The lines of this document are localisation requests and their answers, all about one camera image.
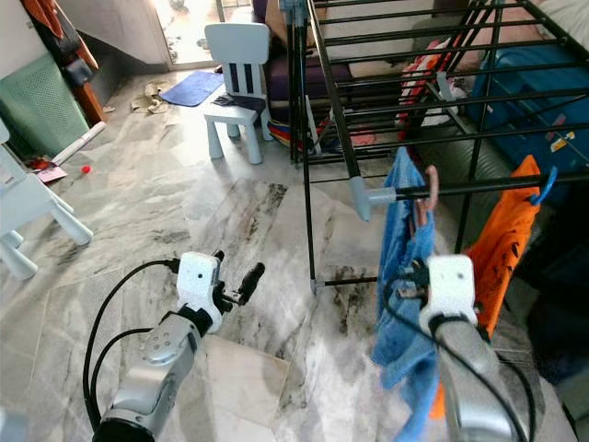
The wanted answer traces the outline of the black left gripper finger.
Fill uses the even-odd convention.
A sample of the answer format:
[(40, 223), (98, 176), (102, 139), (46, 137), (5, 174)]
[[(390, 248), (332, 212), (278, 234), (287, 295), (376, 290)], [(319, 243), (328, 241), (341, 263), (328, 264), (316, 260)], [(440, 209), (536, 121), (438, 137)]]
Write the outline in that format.
[(240, 306), (245, 306), (252, 299), (265, 270), (264, 262), (257, 262), (251, 270), (248, 270), (247, 276), (243, 278), (240, 284)]

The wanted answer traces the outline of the blue towel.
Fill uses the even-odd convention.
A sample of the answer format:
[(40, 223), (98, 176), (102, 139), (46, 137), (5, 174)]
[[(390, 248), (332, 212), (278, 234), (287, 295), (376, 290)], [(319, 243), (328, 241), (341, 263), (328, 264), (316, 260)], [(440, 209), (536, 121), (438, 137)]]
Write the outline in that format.
[(415, 202), (398, 201), (387, 207), (377, 281), (377, 324), (371, 359), (380, 366), (380, 386), (398, 391), (410, 416), (394, 442), (420, 442), (439, 388), (436, 345), (423, 336), (418, 323), (423, 302), (394, 294), (407, 283), (401, 271), (433, 253), (433, 215), (423, 227), (417, 223)]

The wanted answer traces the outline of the pink clothes hanger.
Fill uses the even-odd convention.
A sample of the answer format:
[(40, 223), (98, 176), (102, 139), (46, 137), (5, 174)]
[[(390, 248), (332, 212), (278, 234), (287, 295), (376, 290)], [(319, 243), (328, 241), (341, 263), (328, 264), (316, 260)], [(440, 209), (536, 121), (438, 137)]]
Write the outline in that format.
[(424, 171), (424, 180), (426, 188), (426, 197), (416, 199), (413, 202), (412, 222), (410, 224), (411, 233), (418, 230), (418, 228), (425, 227), (431, 217), (433, 211), (436, 209), (439, 198), (439, 180), (437, 169), (430, 165)]

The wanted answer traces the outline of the blue clothes hanger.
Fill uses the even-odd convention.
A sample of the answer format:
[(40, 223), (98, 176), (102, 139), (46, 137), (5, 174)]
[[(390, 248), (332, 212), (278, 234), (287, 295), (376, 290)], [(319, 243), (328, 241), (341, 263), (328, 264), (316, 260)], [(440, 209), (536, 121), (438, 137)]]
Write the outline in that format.
[(541, 206), (546, 201), (551, 189), (554, 188), (557, 177), (559, 177), (559, 168), (557, 166), (551, 166), (546, 178), (542, 181), (542, 185), (538, 186), (538, 193), (530, 195), (527, 198), (531, 205)]

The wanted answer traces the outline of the black metal drying rack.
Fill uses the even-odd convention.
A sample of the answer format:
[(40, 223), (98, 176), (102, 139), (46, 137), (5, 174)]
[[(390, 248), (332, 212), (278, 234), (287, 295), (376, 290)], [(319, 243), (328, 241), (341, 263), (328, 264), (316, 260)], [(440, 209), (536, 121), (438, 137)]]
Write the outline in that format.
[[(386, 3), (404, 3), (405, 0), (281, 0), (281, 9), (289, 20), (291, 32), (291, 46), (289, 48), (290, 67), (290, 112), (294, 115), (290, 122), (291, 148), (302, 152), (302, 163), (306, 168), (313, 164), (336, 164), (345, 165), (348, 171), (348, 185), (351, 191), (351, 205), (356, 210), (359, 218), (364, 222), (370, 222), (372, 210), (379, 205), (387, 205), (395, 201), (416, 201), (426, 197), (428, 190), (423, 186), (397, 190), (394, 188), (369, 188), (365, 176), (359, 169), (359, 161), (378, 158), (384, 153), (391, 153), (397, 147), (412, 146), (413, 142), (386, 142), (362, 147), (354, 147), (351, 138), (354, 134), (361, 134), (364, 131), (371, 134), (395, 134), (398, 132), (394, 123), (395, 114), (409, 112), (412, 115), (411, 130), (420, 126), (421, 114), (425, 110), (442, 111), (443, 107), (462, 107), (475, 104), (488, 104), (493, 101), (504, 101), (504, 97), (494, 97), (485, 92), (482, 97), (474, 99), (451, 99), (443, 100), (442, 92), (439, 93), (438, 86), (429, 86), (430, 96), (418, 104), (401, 106), (398, 104), (398, 97), (401, 90), (401, 83), (405, 81), (401, 73), (387, 76), (368, 76), (354, 81), (338, 81), (333, 79), (331, 65), (336, 60), (329, 56), (329, 47), (344, 45), (359, 45), (359, 43), (372, 43), (378, 41), (399, 41), (407, 39), (411, 34), (405, 32), (366, 33), (358, 37), (328, 38), (325, 34), (327, 26), (338, 24), (336, 18), (319, 18), (318, 11), (345, 6), (370, 6)], [(462, 24), (451, 27), (430, 27), (424, 30), (425, 35), (447, 33), (450, 35), (451, 45), (454, 48), (436, 50), (436, 53), (450, 53), (456, 56), (454, 60), (446, 63), (445, 72), (447, 76), (453, 74), (453, 67), (459, 62), (464, 54), (476, 51), (479, 46), (474, 40), (481, 29), (491, 29), (492, 37), (489, 43), (484, 43), (482, 50), (488, 56), (493, 56), (504, 48), (513, 48), (511, 42), (501, 42), (498, 39), (502, 29), (508, 27), (508, 22), (503, 20), (503, 13), (506, 9), (524, 9), (529, 17), (527, 25), (538, 24), (550, 35), (547, 41), (525, 41), (525, 46), (557, 46), (564, 48), (572, 55), (574, 64), (589, 64), (589, 50), (586, 50), (581, 43), (574, 41), (571, 35), (564, 32), (555, 21), (552, 21), (541, 8), (533, 3), (533, 0), (514, 0), (512, 4), (506, 0), (476, 0), (476, 3), (467, 3), (459, 9), (463, 14)], [(300, 122), (296, 113), (298, 110), (305, 110), (310, 106), (311, 99), (306, 95), (306, 37), (312, 35), (315, 38), (315, 52), (318, 55), (319, 63), (323, 68), (323, 75), (327, 80), (327, 92), (329, 101), (329, 122), (331, 125), (327, 130), (329, 134), (336, 134), (341, 145), (339, 155), (327, 155), (320, 158), (312, 158), (312, 143), (310, 134), (316, 129), (317, 123), (312, 119)], [(459, 135), (445, 136), (442, 143), (453, 142), (474, 142), (474, 152), (480, 153), (483, 142), (503, 136), (503, 132), (487, 132), (482, 126), (464, 126), (459, 115), (452, 110), (451, 122), (460, 130)], [(475, 180), (476, 161), (468, 163), (468, 179), (459, 184), (439, 189), (442, 195), (463, 195), (464, 201), (470, 201), (472, 194), (481, 192), (505, 191), (521, 188), (538, 188), (547, 174), (533, 174), (523, 178), (498, 178), (498, 180)], [(562, 174), (555, 185), (569, 184), (569, 182), (589, 181), (589, 171)]]

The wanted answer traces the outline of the orange garment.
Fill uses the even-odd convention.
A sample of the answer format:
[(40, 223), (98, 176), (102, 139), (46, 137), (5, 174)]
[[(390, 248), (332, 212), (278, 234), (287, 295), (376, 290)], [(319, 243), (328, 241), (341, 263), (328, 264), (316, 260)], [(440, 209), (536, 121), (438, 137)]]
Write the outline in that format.
[(542, 188), (502, 191), (479, 239), (466, 252), (474, 266), (477, 325), (489, 336), (495, 333), (506, 289), (541, 211), (533, 199), (543, 192)]

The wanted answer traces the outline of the black item on chair seat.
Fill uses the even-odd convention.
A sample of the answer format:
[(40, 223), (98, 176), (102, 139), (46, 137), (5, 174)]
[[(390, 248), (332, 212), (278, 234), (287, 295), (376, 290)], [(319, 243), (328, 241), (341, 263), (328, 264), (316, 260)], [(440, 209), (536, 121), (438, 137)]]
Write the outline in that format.
[(265, 98), (256, 98), (248, 96), (239, 96), (239, 94), (222, 94), (212, 101), (217, 106), (223, 107), (243, 107), (254, 112), (261, 112), (268, 107), (268, 101)]

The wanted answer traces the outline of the blue floor mat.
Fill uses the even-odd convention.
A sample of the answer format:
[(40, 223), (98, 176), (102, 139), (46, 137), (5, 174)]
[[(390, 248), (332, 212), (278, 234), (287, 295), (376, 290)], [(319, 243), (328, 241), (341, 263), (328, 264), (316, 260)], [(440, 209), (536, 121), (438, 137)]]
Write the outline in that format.
[(222, 73), (194, 71), (173, 85), (167, 91), (159, 94), (160, 99), (168, 104), (197, 107), (202, 105), (214, 92), (222, 88), (224, 77)]

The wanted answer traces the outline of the pink paper sheet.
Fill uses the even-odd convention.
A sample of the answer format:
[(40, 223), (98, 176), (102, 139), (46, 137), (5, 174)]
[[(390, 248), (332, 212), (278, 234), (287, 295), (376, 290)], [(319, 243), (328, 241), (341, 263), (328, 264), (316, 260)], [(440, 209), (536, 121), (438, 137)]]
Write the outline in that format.
[(56, 165), (54, 161), (45, 157), (33, 158), (27, 161), (27, 166), (29, 166), (30, 172), (32, 172), (34, 176), (37, 176), (38, 180), (41, 182), (62, 180), (64, 177), (68, 176), (68, 173), (64, 171), (64, 169), (60, 168), (59, 165)]

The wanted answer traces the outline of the red striped cloth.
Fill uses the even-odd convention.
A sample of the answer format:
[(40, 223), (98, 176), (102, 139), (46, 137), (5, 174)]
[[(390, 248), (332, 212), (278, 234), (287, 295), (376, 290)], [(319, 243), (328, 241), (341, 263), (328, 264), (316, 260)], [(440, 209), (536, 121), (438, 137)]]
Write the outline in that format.
[[(446, 38), (442, 41), (431, 41), (426, 50), (444, 50), (445, 48), (454, 48), (451, 45), (451, 39)], [(408, 106), (418, 104), (430, 96), (429, 86), (438, 86), (441, 83), (438, 92), (445, 92), (449, 94), (449, 98), (443, 97), (443, 100), (455, 99), (453, 81), (447, 79), (445, 72), (446, 63), (454, 60), (457, 55), (450, 53), (429, 53), (413, 59), (407, 67), (401, 71), (403, 76), (403, 83), (401, 83), (401, 90), (398, 97), (397, 104), (401, 106)], [(457, 111), (457, 107), (443, 107), (443, 110), (420, 110), (421, 114), (420, 126), (429, 127), (443, 125), (443, 123), (451, 122), (449, 111)], [(397, 140), (407, 139), (412, 126), (412, 115), (409, 112), (400, 112), (395, 114), (394, 123), (398, 129)]]

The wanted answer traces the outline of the purple bench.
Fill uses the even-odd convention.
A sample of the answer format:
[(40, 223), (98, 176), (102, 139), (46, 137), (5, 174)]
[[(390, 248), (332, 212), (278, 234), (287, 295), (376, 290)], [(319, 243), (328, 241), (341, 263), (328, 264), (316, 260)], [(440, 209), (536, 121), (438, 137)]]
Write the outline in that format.
[[(332, 77), (338, 81), (352, 79), (350, 68), (347, 64), (332, 64)], [(290, 67), (289, 59), (285, 53), (273, 53), (268, 63), (265, 64), (266, 89), (270, 100), (287, 101), (290, 92)], [(323, 75), (318, 56), (306, 58), (306, 93), (311, 99), (327, 99), (327, 80)]]

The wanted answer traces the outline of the beige crumpled scraps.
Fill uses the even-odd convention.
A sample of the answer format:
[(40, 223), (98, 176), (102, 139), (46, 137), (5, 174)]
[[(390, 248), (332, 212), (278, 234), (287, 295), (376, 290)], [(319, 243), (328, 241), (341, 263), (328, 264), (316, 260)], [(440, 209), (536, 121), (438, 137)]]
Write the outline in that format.
[(148, 115), (164, 114), (171, 111), (171, 105), (163, 98), (171, 85), (167, 81), (151, 81), (144, 85), (144, 91), (134, 98), (130, 104), (131, 113), (144, 113)]

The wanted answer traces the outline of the white cardboard tube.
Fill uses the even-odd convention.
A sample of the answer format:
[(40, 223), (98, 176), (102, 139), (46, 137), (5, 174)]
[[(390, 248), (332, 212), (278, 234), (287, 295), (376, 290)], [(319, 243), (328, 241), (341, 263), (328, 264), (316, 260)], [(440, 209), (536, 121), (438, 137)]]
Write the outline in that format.
[(77, 138), (74, 142), (68, 144), (62, 152), (59, 152), (58, 155), (53, 157), (51, 163), (54, 166), (61, 166), (64, 163), (67, 163), (77, 151), (80, 151), (81, 148), (87, 146), (92, 140), (96, 139), (106, 127), (107, 124), (105, 122), (94, 123), (94, 125), (89, 127), (84, 134), (80, 135), (80, 138)]

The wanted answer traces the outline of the blue plastic storage bin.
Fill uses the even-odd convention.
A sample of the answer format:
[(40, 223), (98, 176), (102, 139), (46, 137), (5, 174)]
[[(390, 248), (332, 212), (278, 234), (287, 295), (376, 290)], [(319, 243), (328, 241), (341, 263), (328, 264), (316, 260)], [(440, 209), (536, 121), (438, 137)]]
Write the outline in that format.
[(489, 92), (504, 101), (468, 105), (468, 117), (487, 132), (505, 132), (495, 139), (504, 158), (519, 165), (533, 157), (540, 169), (560, 172), (589, 169), (589, 64), (575, 60), (563, 48), (504, 48), (485, 68), (501, 68), (476, 77), (471, 96)]

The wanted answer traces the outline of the green mesh panel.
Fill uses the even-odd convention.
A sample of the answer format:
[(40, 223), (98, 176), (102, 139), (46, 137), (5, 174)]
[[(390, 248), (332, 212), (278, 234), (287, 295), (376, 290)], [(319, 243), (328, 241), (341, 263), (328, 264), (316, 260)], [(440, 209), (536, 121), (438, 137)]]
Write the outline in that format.
[(58, 156), (89, 129), (50, 55), (18, 66), (1, 62), (1, 113), (18, 156)]

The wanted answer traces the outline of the orange and black bag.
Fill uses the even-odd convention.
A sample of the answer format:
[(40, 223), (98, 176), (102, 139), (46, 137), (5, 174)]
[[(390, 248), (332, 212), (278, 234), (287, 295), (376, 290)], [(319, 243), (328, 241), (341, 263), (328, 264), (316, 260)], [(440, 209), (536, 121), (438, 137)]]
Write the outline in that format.
[(20, 0), (47, 51), (72, 87), (88, 83), (99, 68), (70, 18), (56, 0)]

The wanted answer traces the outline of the beige bedding bundle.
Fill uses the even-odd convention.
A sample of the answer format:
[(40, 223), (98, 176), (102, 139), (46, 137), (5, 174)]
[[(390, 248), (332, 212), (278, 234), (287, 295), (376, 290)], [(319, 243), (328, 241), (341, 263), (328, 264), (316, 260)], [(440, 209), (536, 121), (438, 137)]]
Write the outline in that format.
[(589, 0), (543, 0), (539, 8), (589, 50)]

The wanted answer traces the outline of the brown wooden post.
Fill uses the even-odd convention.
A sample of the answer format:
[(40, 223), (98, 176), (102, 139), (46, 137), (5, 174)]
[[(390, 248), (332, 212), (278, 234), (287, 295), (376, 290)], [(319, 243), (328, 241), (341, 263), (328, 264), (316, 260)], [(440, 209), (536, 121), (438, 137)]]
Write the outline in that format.
[(87, 84), (81, 87), (72, 87), (71, 91), (73, 92), (73, 96), (77, 101), (77, 105), (79, 105), (80, 109), (83, 110), (83, 113), (86, 117), (86, 122), (88, 123), (97, 123), (97, 122), (105, 122), (105, 113), (102, 109), (102, 106), (99, 104), (99, 100), (97, 97), (96, 92), (93, 91), (93, 87), (91, 85), (91, 80), (88, 81)]

